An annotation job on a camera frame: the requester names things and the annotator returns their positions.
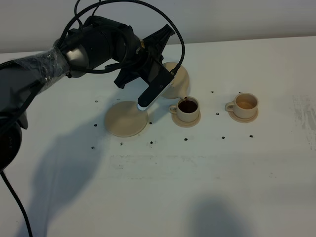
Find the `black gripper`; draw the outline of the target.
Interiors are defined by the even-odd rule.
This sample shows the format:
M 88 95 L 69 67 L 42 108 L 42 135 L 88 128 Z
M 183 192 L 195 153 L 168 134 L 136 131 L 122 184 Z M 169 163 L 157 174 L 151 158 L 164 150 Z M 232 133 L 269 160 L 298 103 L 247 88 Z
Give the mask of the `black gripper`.
M 173 29 L 166 24 L 144 39 L 127 37 L 127 44 L 124 43 L 123 37 L 109 38 L 111 58 L 123 63 L 114 80 L 115 85 L 124 89 L 126 84 L 138 77 L 147 81 L 154 62 L 162 62 L 162 52 L 174 34 Z

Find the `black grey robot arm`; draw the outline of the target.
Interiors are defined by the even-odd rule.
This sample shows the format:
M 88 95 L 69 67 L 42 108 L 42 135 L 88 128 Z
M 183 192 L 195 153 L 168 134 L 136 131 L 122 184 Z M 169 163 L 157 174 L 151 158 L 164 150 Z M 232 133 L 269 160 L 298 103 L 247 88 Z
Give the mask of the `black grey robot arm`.
M 26 109 L 32 100 L 61 78 L 79 78 L 110 59 L 105 72 L 119 70 L 118 88 L 142 78 L 148 88 L 138 98 L 147 109 L 170 86 L 174 73 L 162 65 L 162 52 L 174 31 L 169 25 L 144 39 L 131 26 L 100 16 L 90 16 L 81 29 L 68 30 L 61 45 L 7 61 L 0 66 L 0 167 L 16 157 L 22 130 L 28 128 Z

